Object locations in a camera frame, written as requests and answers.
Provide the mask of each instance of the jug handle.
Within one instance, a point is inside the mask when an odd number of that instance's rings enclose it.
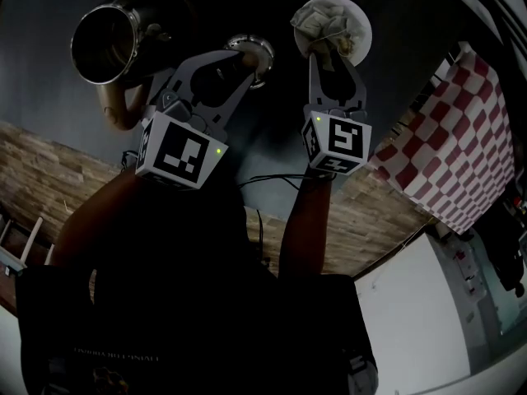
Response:
[[[127,107],[124,92],[127,86],[119,81],[97,85],[99,102],[105,117],[119,130],[130,130],[141,119],[142,107],[147,104],[153,77],[145,78],[135,88],[133,100]]]

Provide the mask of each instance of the stainless steel pitcher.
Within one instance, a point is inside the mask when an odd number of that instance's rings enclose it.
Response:
[[[195,29],[186,0],[113,0],[81,19],[71,43],[73,64],[97,85],[109,121],[129,130],[147,102],[152,75],[188,57]],[[127,107],[124,92],[134,87]]]

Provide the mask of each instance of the red and white checkered cloth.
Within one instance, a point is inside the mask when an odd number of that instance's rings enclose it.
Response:
[[[408,129],[370,163],[452,230],[465,232],[514,176],[496,72],[467,46]]]

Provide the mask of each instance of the white plate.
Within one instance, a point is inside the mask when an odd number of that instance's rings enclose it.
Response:
[[[352,62],[353,66],[356,66],[362,60],[364,60],[366,58],[366,55],[370,51],[372,39],[371,25],[370,21],[368,20],[368,16],[366,16],[366,13],[351,0],[310,0],[304,5],[304,7],[309,6],[312,3],[322,3],[325,6],[344,6],[344,11],[346,13],[351,13],[355,16],[355,19],[357,19],[362,25],[362,28],[364,28],[364,39],[362,40],[361,45],[359,45],[359,48],[353,52],[350,61]],[[302,55],[305,58],[308,58],[309,54],[307,52],[307,49],[309,48],[310,41],[296,28],[293,28],[293,30],[296,46],[298,47]]]

